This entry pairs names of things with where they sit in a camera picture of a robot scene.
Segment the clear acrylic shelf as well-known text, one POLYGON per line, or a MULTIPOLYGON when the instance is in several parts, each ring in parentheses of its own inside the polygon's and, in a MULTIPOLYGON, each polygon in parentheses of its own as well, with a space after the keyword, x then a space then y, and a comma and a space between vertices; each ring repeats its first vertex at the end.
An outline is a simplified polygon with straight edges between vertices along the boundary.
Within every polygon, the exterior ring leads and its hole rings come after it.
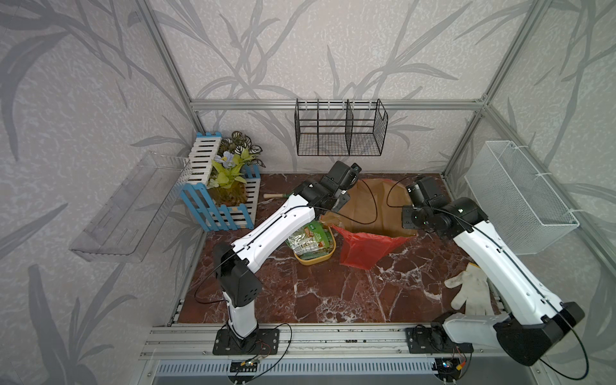
POLYGON ((142 262, 191 173, 186 157, 147 152, 69 250, 89 262, 142 262))

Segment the white work glove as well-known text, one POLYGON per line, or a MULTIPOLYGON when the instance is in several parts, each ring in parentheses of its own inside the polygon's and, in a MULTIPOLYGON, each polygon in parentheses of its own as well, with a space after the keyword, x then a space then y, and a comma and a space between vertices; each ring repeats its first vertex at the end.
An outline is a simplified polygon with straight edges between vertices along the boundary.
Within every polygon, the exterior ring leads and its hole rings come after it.
POLYGON ((476 264, 470 262, 465 270, 444 282, 449 289, 460 287, 451 301, 451 308, 459 311, 465 308, 466 315, 494 315, 490 299, 488 278, 476 264))

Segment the red paper bag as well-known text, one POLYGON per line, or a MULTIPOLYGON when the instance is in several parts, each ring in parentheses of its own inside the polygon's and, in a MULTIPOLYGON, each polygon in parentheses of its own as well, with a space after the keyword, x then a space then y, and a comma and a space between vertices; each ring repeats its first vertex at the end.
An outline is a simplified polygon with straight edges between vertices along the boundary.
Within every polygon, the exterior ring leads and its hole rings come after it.
POLYGON ((338 213, 328 212, 319 221, 343 239, 340 263, 370 270, 378 261, 418 235, 402 226, 402 208, 412 203, 407 190, 392 180, 358 181, 338 213))

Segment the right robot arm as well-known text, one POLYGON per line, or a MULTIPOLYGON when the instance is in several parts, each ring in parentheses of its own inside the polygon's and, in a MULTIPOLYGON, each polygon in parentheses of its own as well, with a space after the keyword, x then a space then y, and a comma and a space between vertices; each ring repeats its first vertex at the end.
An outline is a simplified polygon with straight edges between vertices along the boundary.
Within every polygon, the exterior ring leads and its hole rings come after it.
POLYGON ((584 319, 579 304, 561 301, 534 276, 474 200, 449 200, 429 176, 406 189, 403 226, 451 240, 473 260, 449 281, 460 290, 452 311, 432 322, 435 340, 493 346, 530 367, 584 319))

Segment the small green rake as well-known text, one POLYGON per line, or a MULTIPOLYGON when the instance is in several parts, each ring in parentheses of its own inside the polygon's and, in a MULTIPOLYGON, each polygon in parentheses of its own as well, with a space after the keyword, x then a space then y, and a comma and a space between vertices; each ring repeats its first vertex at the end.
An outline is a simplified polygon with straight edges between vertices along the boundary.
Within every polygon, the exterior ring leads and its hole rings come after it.
POLYGON ((263 199, 265 200, 269 200, 269 199, 287 199, 289 197, 291 197, 292 193, 264 193, 263 194, 263 199))

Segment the blue white wooden crate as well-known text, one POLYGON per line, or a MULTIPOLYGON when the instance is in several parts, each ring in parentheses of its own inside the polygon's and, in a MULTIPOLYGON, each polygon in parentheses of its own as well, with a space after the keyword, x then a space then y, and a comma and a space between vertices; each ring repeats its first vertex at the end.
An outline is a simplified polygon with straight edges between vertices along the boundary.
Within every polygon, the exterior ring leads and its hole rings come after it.
POLYGON ((204 231, 253 229, 265 168, 261 153, 261 146, 239 131, 229 137, 197 135, 181 198, 204 231))

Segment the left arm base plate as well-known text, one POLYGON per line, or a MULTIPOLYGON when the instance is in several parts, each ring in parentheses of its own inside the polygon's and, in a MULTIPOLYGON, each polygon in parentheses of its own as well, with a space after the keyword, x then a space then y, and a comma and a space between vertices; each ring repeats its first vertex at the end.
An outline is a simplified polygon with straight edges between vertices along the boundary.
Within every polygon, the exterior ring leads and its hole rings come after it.
POLYGON ((278 352, 280 330, 258 328, 247 338, 240 338, 228 328, 218 331, 213 355, 275 355, 278 352))

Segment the potted artificial plant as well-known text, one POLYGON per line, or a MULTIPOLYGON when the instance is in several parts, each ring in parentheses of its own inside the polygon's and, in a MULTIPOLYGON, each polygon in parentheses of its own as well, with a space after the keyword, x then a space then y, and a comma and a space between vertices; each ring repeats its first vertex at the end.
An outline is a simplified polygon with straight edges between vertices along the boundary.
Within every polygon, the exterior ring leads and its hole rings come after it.
POLYGON ((207 189, 217 205, 239 206, 248 201, 247 179, 243 169, 257 165, 266 168, 260 159, 262 147, 252 143, 246 134, 234 131, 223 138, 207 189))

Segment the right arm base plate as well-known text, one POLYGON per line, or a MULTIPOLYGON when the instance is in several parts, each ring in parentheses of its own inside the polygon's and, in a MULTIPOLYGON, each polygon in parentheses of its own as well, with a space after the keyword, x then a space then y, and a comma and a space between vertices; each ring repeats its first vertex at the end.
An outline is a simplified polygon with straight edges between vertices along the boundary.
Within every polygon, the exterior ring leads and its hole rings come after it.
POLYGON ((426 327, 419 324, 404 330, 410 354, 471 354, 471 343, 454 343, 440 325, 426 327))

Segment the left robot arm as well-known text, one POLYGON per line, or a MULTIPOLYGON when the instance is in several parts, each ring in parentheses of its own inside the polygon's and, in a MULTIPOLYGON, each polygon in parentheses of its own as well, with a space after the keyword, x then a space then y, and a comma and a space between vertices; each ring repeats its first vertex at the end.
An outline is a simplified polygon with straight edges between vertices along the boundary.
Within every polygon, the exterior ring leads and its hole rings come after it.
POLYGON ((213 247, 214 276, 226 300, 227 327, 239 344, 256 338, 255 298, 262 291, 256 273, 266 259, 294 232, 326 212, 338 212, 348 201, 347 191, 359 180, 362 168, 335 162, 320 180, 307 179, 286 202, 253 231, 213 247))

